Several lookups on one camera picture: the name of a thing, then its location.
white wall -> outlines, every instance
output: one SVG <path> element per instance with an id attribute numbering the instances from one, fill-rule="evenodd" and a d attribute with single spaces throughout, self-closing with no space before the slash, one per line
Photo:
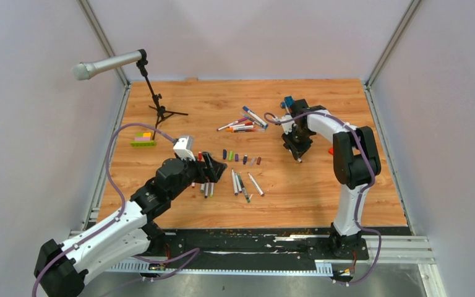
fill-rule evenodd
<path id="1" fill-rule="evenodd" d="M 410 0 L 91 0 L 151 79 L 367 79 Z M 130 80 L 142 80 L 134 65 Z"/>
<path id="2" fill-rule="evenodd" d="M 104 57 L 76 1 L 0 0 L 0 296 L 29 296 L 41 244 L 80 227 L 122 87 L 71 67 Z"/>
<path id="3" fill-rule="evenodd" d="M 475 1 L 424 1 L 374 91 L 414 227 L 448 296 L 474 296 Z"/>

green block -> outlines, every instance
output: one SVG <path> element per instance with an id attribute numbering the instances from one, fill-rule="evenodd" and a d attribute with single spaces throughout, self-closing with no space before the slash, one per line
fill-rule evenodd
<path id="1" fill-rule="evenodd" d="M 130 142 L 132 147 L 155 147 L 156 143 L 154 140 L 150 141 L 132 141 Z"/>

wooden tabletop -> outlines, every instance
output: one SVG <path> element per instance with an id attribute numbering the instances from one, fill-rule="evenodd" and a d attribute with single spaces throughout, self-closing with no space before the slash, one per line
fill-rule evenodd
<path id="1" fill-rule="evenodd" d="M 294 161 L 283 148 L 279 126 L 270 125 L 266 132 L 216 132 L 216 128 L 241 118 L 244 105 L 258 115 L 272 112 L 282 116 L 280 102 L 291 95 L 295 100 L 305 98 L 309 106 L 322 105 L 336 117 L 356 126 L 370 126 L 377 137 L 382 173 L 369 191 L 362 213 L 362 223 L 370 226 L 403 226 L 406 221 L 390 175 L 385 155 L 370 115 L 359 80 L 206 80 L 155 82 L 152 86 L 161 93 L 160 100 L 167 110 L 189 113 L 174 115 L 159 125 L 172 137 L 194 137 L 194 151 L 211 152 L 221 160 L 222 151 L 238 153 L 240 160 L 261 157 L 260 165 L 243 165 L 225 161 L 228 169 L 216 184 L 214 196 L 205 199 L 199 185 L 188 188 L 172 207 L 155 221 L 162 228 L 230 228 L 230 227 L 318 227 L 330 226 L 338 210 L 340 184 L 335 178 L 332 144 L 321 136 L 313 136 L 314 143 L 303 156 L 303 163 Z M 145 83 L 132 85 L 122 120 L 127 123 L 154 125 L 155 111 L 150 91 Z M 157 135 L 155 147 L 133 148 L 130 145 L 142 127 L 123 130 L 117 141 L 111 165 L 114 181 L 126 197 L 154 177 L 155 171 L 167 158 L 174 158 L 172 145 Z M 241 173 L 252 202 L 242 194 L 235 196 L 231 182 L 231 168 Z M 257 194 L 247 177 L 250 172 L 265 192 Z M 121 205 L 119 196 L 110 184 L 106 185 L 99 220 Z"/>

tripod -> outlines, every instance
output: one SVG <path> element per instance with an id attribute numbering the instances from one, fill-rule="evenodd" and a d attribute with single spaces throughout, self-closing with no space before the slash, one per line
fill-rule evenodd
<path id="1" fill-rule="evenodd" d="M 152 85 L 150 84 L 150 81 L 148 80 L 148 72 L 145 68 L 145 65 L 148 64 L 147 61 L 147 53 L 143 50 L 140 49 L 141 52 L 141 60 L 136 62 L 137 68 L 139 68 L 139 72 L 141 72 L 141 75 L 145 78 L 147 81 L 148 88 L 150 89 L 150 93 L 152 94 L 152 100 L 154 101 L 154 106 L 149 105 L 151 109 L 157 111 L 157 120 L 155 127 L 157 128 L 157 125 L 161 124 L 162 122 L 165 121 L 165 119 L 170 118 L 174 114 L 178 114 L 180 116 L 188 116 L 188 113 L 178 113 L 177 111 L 168 111 L 163 105 L 159 104 L 159 99 L 162 98 L 161 94 L 156 94 L 154 93 L 154 89 L 152 89 Z M 155 138 L 155 133 L 152 133 L 152 140 Z"/>

microphone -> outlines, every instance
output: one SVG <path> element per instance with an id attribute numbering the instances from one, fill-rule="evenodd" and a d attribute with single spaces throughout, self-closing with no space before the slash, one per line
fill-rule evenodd
<path id="1" fill-rule="evenodd" d="M 133 51 L 131 53 L 122 54 L 97 62 L 82 62 L 72 68 L 75 79 L 85 80 L 91 79 L 99 73 L 121 67 L 141 59 L 146 59 L 147 53 L 144 49 Z"/>

